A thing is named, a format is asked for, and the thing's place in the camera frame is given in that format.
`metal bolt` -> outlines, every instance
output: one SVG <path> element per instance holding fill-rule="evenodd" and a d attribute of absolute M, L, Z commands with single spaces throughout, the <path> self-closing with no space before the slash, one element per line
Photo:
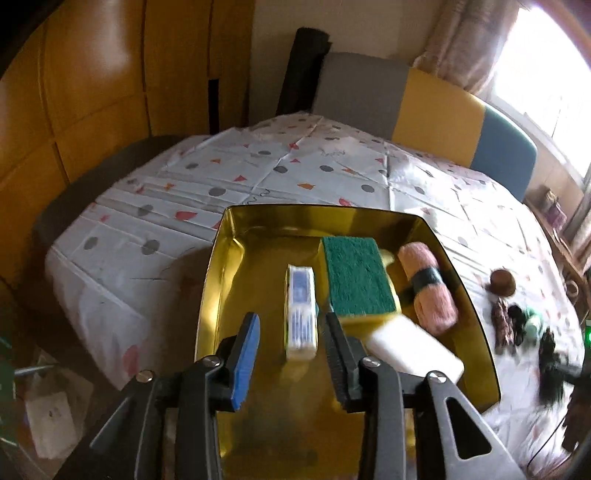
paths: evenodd
<path fill-rule="evenodd" d="M 377 358 L 375 358 L 374 356 L 364 356 L 361 359 L 361 363 L 363 363 L 364 367 L 367 368 L 375 368 L 375 367 L 379 367 L 382 362 L 380 362 Z"/>
<path fill-rule="evenodd" d="M 135 379 L 139 383 L 151 382 L 154 379 L 154 372 L 151 370 L 142 370 L 141 372 L 135 374 Z"/>
<path fill-rule="evenodd" d="M 445 383 L 445 381 L 447 380 L 447 377 L 443 375 L 441 372 L 429 372 L 429 378 L 439 383 Z"/>
<path fill-rule="evenodd" d="M 209 368 L 219 367 L 222 363 L 222 360 L 215 355 L 204 356 L 201 361 L 203 362 L 203 365 Z"/>

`pink towel roll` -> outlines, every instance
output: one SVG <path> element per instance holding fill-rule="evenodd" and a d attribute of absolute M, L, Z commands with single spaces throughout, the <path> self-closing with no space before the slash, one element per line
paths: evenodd
<path fill-rule="evenodd" d="M 437 259 L 422 242 L 403 245 L 398 258 L 415 290 L 414 309 L 419 325 L 433 336 L 441 335 L 457 322 L 457 308 L 441 280 Z"/>

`white eraser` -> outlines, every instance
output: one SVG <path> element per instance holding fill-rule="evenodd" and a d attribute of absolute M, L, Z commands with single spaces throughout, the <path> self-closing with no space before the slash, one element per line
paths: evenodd
<path fill-rule="evenodd" d="M 431 370 L 439 370 L 454 383 L 464 373 L 464 363 L 458 357 L 402 314 L 393 314 L 369 336 L 365 346 L 399 372 L 425 377 Z"/>
<path fill-rule="evenodd" d="M 285 289 L 285 354 L 288 360 L 312 360 L 318 350 L 312 268 L 289 265 Z"/>

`bed cover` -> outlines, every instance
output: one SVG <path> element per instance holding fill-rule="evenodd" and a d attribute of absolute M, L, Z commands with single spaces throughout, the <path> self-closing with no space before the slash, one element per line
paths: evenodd
<path fill-rule="evenodd" d="M 190 137 L 104 192 L 46 257 L 54 292 L 98 367 L 121 388 L 140 369 L 192 361 L 205 267 L 224 208 L 318 203 L 422 216 L 444 245 L 491 350 L 490 272 L 508 268 L 511 299 L 544 315 L 557 350 L 582 364 L 576 314 L 531 212 L 479 172 L 320 116 L 294 114 Z M 537 348 L 494 356 L 502 400 L 485 419 L 524 467 L 566 402 L 538 405 Z M 530 472 L 566 453 L 560 429 Z"/>

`gold tray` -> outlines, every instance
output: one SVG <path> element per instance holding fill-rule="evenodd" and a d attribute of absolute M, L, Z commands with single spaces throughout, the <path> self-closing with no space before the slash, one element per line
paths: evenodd
<path fill-rule="evenodd" d="M 285 362 L 283 323 L 288 264 L 318 271 L 320 238 L 331 235 L 373 237 L 396 254 L 422 241 L 442 271 L 455 277 L 452 292 L 459 321 L 439 340 L 465 365 L 458 383 L 480 411 L 501 397 L 492 355 L 468 293 L 441 243 L 420 217 L 353 207 L 249 205 L 226 209 L 207 271 L 196 342 L 196 358 L 215 352 L 235 335 L 246 312 L 258 313 L 261 340 L 250 389 L 237 413 L 219 413 L 222 467 L 227 477 L 328 478 L 357 473 L 363 414 L 346 414 L 334 398 L 326 354 L 309 363 Z M 397 293 L 408 287 L 399 261 L 388 267 Z M 317 301 L 325 293 L 317 291 Z M 415 322 L 413 305 L 402 312 Z M 362 340 L 375 328 L 347 326 Z"/>

